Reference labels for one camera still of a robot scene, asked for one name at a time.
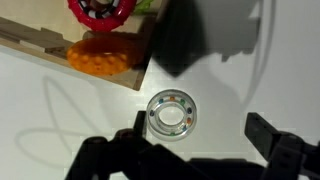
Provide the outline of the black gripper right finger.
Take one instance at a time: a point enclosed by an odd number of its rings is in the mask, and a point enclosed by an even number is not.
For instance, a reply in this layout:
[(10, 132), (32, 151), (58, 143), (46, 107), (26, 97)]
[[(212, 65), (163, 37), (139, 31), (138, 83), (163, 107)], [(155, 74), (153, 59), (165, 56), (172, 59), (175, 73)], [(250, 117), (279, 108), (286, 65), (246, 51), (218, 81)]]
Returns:
[(275, 127), (255, 112), (247, 114), (244, 134), (265, 160), (269, 160), (281, 137)]

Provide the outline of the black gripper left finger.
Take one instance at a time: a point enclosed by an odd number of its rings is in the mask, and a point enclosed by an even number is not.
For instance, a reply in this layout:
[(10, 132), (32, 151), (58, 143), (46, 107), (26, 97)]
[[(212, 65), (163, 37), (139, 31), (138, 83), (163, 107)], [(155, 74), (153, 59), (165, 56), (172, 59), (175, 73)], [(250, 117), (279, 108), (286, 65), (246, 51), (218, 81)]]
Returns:
[(138, 111), (133, 126), (136, 135), (145, 137), (147, 131), (146, 112)]

